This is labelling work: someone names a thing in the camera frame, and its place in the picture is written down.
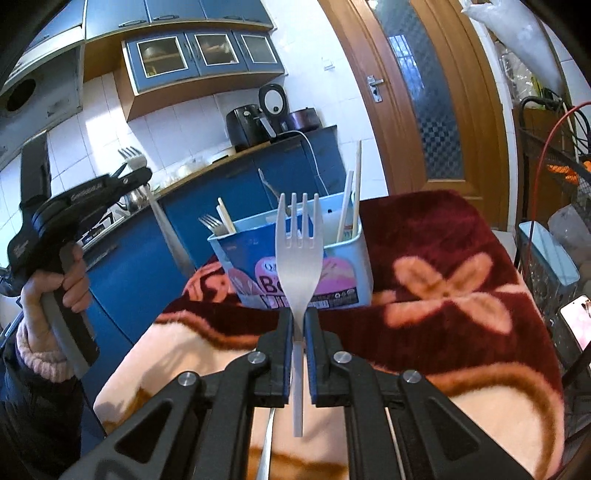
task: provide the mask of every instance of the person's hand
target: person's hand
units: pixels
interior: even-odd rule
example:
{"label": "person's hand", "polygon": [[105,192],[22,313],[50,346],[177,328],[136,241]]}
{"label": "person's hand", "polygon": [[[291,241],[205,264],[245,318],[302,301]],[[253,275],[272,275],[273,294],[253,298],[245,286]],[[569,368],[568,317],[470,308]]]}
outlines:
{"label": "person's hand", "polygon": [[86,276],[86,264],[82,259],[82,249],[75,245],[72,251],[74,264],[66,275],[37,270],[22,288],[21,304],[24,322],[27,325],[29,347],[32,352],[51,352],[58,350],[56,338],[51,331],[43,308],[41,295],[63,286],[64,307],[80,313],[90,306],[92,296],[89,292],[90,281]]}

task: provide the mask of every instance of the printed label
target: printed label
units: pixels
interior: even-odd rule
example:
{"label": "printed label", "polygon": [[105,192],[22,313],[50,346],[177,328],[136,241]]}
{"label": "printed label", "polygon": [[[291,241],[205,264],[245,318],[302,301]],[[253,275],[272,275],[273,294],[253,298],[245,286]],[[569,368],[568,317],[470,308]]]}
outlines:
{"label": "printed label", "polygon": [[[283,294],[275,257],[261,258],[255,267],[260,297],[269,309],[288,307],[289,302]],[[348,260],[328,257],[323,260],[320,281],[309,304],[318,309],[328,309],[353,305],[359,302],[355,271]]]}

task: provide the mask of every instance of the light blue box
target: light blue box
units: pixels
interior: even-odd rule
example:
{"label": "light blue box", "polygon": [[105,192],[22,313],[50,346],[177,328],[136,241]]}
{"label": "light blue box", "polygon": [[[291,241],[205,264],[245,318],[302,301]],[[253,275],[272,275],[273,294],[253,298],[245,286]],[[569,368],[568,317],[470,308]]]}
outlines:
{"label": "light blue box", "polygon": [[[336,240],[343,193],[320,199],[325,240]],[[309,212],[313,200],[308,201]],[[301,203],[298,204],[298,228],[301,228]],[[310,302],[318,309],[344,309],[371,304],[374,278],[361,220],[358,234],[352,237],[353,205],[349,201],[345,235],[340,243],[324,245],[324,266],[320,282]],[[208,238],[213,251],[242,304],[257,309],[288,306],[281,291],[275,266],[275,222],[277,210],[260,213],[234,222],[237,233]],[[286,220],[286,230],[291,220]]]}

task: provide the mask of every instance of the white power cord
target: white power cord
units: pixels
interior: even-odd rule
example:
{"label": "white power cord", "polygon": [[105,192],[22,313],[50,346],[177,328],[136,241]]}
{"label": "white power cord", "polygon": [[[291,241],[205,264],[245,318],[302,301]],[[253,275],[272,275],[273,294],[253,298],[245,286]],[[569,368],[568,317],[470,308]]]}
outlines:
{"label": "white power cord", "polygon": [[310,151],[312,152],[312,158],[314,159],[314,165],[316,165],[316,173],[318,174],[318,178],[320,179],[320,183],[324,187],[324,191],[328,195],[329,191],[326,188],[326,185],[324,184],[324,180],[322,180],[322,177],[320,176],[320,172],[318,170],[318,161],[316,160],[316,155],[314,155],[314,149],[312,148],[312,144],[310,143],[308,136],[304,132],[300,132],[299,130],[288,130],[287,132],[282,132],[282,133],[278,134],[277,136],[280,137],[281,135],[286,135],[286,134],[299,134],[306,139],[306,141],[308,142],[308,146],[310,147]]}
{"label": "white power cord", "polygon": [[[565,112],[565,113],[569,111],[569,109],[568,109],[568,108],[567,108],[567,106],[566,106],[566,103],[562,102],[562,106],[564,107],[564,112]],[[575,161],[576,161],[577,163],[580,163],[580,160],[579,160],[579,150],[577,149],[577,142],[579,141],[579,140],[577,139],[577,125],[575,124],[575,126],[573,127],[573,124],[572,124],[572,123],[571,123],[571,121],[570,121],[570,117],[568,117],[568,118],[566,119],[566,121],[567,121],[567,122],[568,122],[568,124],[569,124],[569,130],[570,130],[570,132],[571,132],[571,134],[572,134],[572,136],[573,136],[573,143],[574,143],[574,159],[575,159]]]}

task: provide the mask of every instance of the black appliance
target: black appliance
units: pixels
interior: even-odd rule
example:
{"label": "black appliance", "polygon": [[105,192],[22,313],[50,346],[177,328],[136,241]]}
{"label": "black appliance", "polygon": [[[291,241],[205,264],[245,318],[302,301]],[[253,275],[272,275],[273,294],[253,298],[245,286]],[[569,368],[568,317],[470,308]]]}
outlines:
{"label": "black appliance", "polygon": [[287,116],[287,127],[289,130],[299,130],[306,133],[322,128],[322,122],[320,122],[315,108],[303,108]]}
{"label": "black appliance", "polygon": [[[314,108],[304,108],[290,113],[285,90],[276,83],[264,85],[259,89],[259,103],[271,128],[277,135],[293,130],[304,133],[311,132],[322,127]],[[290,136],[290,134],[282,135],[279,139]]]}
{"label": "black appliance", "polygon": [[258,105],[243,105],[226,115],[228,135],[236,152],[269,141],[261,118],[264,119],[264,114]]}
{"label": "black appliance", "polygon": [[269,83],[259,89],[259,104],[277,135],[290,130],[288,120],[290,107],[281,85]]}

